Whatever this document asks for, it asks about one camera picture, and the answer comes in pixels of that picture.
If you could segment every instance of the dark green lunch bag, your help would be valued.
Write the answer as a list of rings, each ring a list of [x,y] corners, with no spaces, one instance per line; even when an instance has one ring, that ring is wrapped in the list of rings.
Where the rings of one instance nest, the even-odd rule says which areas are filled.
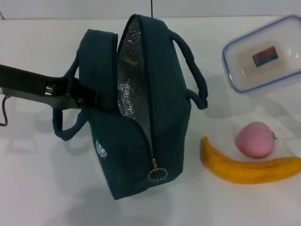
[[[198,85],[186,88],[174,41]],[[206,82],[188,45],[160,20],[133,15],[121,37],[88,30],[66,77],[98,93],[102,110],[84,107],[76,124],[62,130],[54,110],[55,134],[71,139],[89,121],[93,142],[115,199],[174,180],[181,174],[192,99],[207,107]]]

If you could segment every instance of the banana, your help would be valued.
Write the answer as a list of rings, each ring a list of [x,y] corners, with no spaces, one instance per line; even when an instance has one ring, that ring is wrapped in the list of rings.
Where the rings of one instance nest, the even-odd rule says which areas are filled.
[[[202,140],[201,160],[205,167],[224,180],[237,184],[259,184],[291,177],[301,171],[301,158],[284,157],[262,162],[235,161]]]

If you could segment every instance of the plastic container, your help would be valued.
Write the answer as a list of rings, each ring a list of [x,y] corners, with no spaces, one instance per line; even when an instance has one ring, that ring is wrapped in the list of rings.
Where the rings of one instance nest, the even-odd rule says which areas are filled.
[[[296,77],[301,73],[301,17],[284,17],[230,42],[222,60],[238,93]]]

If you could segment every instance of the bag strap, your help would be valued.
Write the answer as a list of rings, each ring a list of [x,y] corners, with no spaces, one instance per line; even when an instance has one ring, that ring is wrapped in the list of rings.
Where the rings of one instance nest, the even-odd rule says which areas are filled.
[[[73,78],[75,72],[79,66],[79,55],[76,53],[74,62],[72,63],[70,69],[64,75],[64,77]],[[82,109],[77,116],[77,120],[74,126],[69,129],[63,130],[63,111],[59,109],[53,109],[52,124],[55,134],[63,139],[64,141],[70,140],[74,135],[80,131],[80,129],[85,125],[85,123],[90,120],[91,115],[86,109]]]
[[[195,92],[193,92],[192,90],[187,89],[186,96],[188,98],[192,99],[196,103],[198,109],[202,110],[204,108],[207,108],[208,107],[207,84],[206,84],[206,81],[205,81],[201,71],[199,70],[196,63],[194,62],[194,57],[193,57],[191,49],[177,33],[174,33],[173,31],[169,31],[169,32],[170,32],[170,38],[173,41],[175,41],[177,43],[177,45],[180,47],[181,52],[183,53],[183,55],[186,59],[186,63],[188,65],[188,67],[197,83],[198,89],[199,89],[198,95]]]

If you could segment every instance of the logo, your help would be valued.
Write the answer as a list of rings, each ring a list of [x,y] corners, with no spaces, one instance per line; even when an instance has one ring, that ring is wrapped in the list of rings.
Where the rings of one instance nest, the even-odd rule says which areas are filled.
[[[102,157],[105,158],[107,157],[107,152],[105,151],[105,149],[100,145],[100,143],[98,142],[98,140],[96,140],[95,142],[95,148],[97,151],[97,154]]]

